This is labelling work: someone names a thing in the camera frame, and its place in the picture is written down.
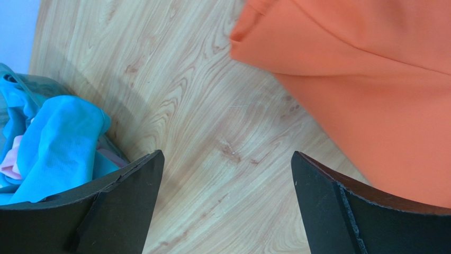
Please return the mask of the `teal t shirt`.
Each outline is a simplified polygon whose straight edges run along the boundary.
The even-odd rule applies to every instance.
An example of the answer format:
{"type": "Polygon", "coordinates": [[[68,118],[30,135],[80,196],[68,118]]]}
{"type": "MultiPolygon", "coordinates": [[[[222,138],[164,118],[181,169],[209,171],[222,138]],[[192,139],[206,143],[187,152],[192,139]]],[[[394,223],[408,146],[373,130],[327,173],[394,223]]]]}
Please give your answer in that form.
{"type": "Polygon", "coordinates": [[[36,203],[101,178],[119,168],[96,146],[111,120],[94,104],[72,95],[41,107],[18,84],[1,81],[1,163],[22,135],[17,166],[22,180],[1,173],[1,204],[36,203]]]}

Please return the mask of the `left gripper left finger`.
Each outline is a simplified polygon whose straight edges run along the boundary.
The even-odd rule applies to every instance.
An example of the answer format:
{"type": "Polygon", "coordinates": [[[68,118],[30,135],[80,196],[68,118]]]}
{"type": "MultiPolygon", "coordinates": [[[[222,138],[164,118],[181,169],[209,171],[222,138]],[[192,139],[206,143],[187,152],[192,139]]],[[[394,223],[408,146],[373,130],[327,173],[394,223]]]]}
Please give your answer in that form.
{"type": "Polygon", "coordinates": [[[1,253],[142,253],[163,177],[156,150],[37,203],[1,207],[1,253]]]}

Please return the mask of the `orange t shirt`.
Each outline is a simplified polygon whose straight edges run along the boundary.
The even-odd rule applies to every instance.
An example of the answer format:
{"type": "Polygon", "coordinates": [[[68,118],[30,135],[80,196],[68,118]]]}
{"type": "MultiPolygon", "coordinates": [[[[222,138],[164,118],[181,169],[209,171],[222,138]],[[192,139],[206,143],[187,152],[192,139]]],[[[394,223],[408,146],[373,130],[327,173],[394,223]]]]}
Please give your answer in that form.
{"type": "Polygon", "coordinates": [[[374,187],[450,207],[450,1],[247,1],[230,42],[374,187]]]}

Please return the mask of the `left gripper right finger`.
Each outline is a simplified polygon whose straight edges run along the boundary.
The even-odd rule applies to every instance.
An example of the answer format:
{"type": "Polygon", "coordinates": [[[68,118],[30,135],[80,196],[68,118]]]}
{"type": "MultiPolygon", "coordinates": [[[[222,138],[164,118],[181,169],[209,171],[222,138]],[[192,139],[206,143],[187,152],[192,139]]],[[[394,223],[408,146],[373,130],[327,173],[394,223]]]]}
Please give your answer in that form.
{"type": "Polygon", "coordinates": [[[450,253],[450,209],[386,193],[298,151],[291,168],[312,253],[450,253]]]}

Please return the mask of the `grey plastic laundry basket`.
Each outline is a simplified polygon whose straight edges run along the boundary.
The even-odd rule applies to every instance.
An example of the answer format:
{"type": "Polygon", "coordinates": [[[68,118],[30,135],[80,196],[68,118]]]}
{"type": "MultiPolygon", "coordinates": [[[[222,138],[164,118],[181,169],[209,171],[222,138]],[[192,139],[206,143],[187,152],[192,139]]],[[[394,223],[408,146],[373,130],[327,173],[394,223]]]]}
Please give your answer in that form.
{"type": "MultiPolygon", "coordinates": [[[[46,99],[61,95],[74,95],[74,92],[67,86],[51,78],[17,74],[4,63],[1,63],[1,81],[18,84],[19,88],[31,94],[32,101],[38,107],[41,107],[46,99]]],[[[110,155],[115,155],[112,161],[116,162],[119,167],[122,168],[130,163],[125,154],[105,134],[100,136],[99,143],[101,149],[108,151],[110,155]]]]}

